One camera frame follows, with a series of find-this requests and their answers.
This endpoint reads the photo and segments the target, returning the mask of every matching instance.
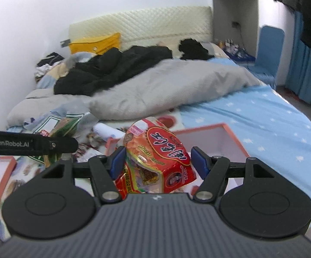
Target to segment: gray blanket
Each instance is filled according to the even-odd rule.
[[[138,119],[259,84],[244,67],[168,59],[92,97],[53,95],[52,89],[34,90],[11,110],[7,126],[22,126],[25,119],[36,118],[78,98],[100,120]]]

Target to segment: red snack package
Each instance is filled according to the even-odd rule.
[[[123,198],[127,193],[170,193],[196,179],[183,144],[154,117],[135,122],[123,145],[124,172],[115,182]]]

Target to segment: yellow pillow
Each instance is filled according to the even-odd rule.
[[[115,33],[109,36],[78,39],[74,40],[69,48],[72,54],[80,51],[103,54],[113,47],[120,49],[120,36],[120,33]]]

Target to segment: wall outlet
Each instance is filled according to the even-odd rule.
[[[232,28],[240,28],[240,23],[236,21],[232,21]]]

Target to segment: mattress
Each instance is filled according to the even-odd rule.
[[[231,60],[214,59],[214,61]],[[255,156],[311,198],[311,121],[270,86],[180,108],[186,128],[225,122]]]

